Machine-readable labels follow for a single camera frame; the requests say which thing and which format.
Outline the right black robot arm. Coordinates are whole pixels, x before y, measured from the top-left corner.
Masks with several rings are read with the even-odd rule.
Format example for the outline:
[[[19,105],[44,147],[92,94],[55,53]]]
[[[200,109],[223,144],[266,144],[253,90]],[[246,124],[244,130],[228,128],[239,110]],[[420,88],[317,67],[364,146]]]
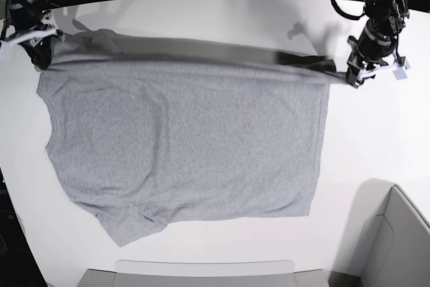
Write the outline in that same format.
[[[51,41],[64,40],[65,33],[45,21],[52,17],[36,0],[5,0],[5,17],[1,28],[1,59],[6,59],[14,46],[22,47],[33,65],[45,70],[52,62]]]

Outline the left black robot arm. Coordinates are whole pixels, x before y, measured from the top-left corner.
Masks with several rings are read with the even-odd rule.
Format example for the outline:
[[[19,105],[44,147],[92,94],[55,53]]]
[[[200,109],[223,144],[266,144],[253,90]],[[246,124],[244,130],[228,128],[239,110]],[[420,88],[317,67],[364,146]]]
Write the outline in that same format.
[[[368,18],[359,38],[350,36],[347,40],[351,47],[345,73],[348,84],[358,88],[382,71],[392,71],[397,79],[407,78],[411,66],[398,52],[400,33],[410,17],[406,0],[364,0],[360,15],[344,12],[336,0],[331,0],[331,5],[345,19]]]

